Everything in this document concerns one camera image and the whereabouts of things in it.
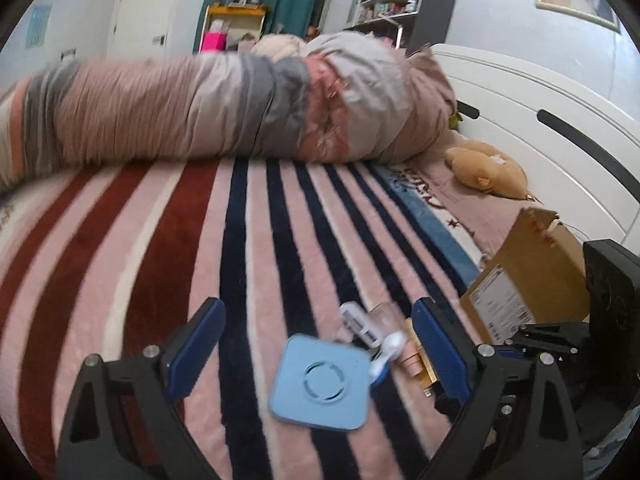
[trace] pink striped blanket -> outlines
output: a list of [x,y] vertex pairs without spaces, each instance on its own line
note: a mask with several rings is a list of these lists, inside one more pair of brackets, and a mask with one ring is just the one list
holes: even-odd
[[222,479],[414,479],[449,422],[400,369],[366,424],[337,433],[268,409],[295,333],[332,339],[338,306],[428,295],[470,330],[458,298],[479,251],[419,192],[373,163],[244,158],[59,173],[0,212],[0,415],[45,479],[82,359],[165,340],[207,296],[228,324],[184,420]]

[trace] teddy bear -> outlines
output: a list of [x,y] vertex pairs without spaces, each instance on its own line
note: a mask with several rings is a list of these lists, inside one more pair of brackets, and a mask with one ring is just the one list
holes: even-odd
[[509,155],[480,140],[467,139],[445,152],[445,161],[465,186],[485,193],[527,197],[527,174]]
[[251,53],[277,62],[286,57],[299,56],[305,45],[304,40],[293,34],[267,34],[252,48]]

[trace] white bed frame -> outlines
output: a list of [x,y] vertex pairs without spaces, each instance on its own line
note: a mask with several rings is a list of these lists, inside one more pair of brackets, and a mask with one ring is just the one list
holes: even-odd
[[[640,193],[634,189],[634,178],[640,180],[640,124],[588,88],[541,66],[448,44],[434,46],[433,52],[458,101],[479,111],[475,120],[463,116],[461,134],[516,159],[527,172],[530,192],[557,211],[578,238],[611,238],[640,253]],[[598,156],[597,146],[591,145],[590,155],[539,122],[539,110],[579,130],[630,174],[621,178],[610,161],[606,168],[606,153]]]

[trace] rolled comforter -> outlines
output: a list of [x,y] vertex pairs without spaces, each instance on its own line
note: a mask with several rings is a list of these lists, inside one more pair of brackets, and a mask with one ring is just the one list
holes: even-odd
[[72,62],[0,98],[0,191],[70,166],[220,155],[406,160],[447,130],[453,90],[428,48],[353,32],[301,57]]

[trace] blue square pad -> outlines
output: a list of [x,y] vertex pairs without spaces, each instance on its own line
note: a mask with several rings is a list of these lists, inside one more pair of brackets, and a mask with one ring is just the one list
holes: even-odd
[[364,350],[296,334],[280,361],[271,411],[288,422],[356,430],[367,420],[369,365]]

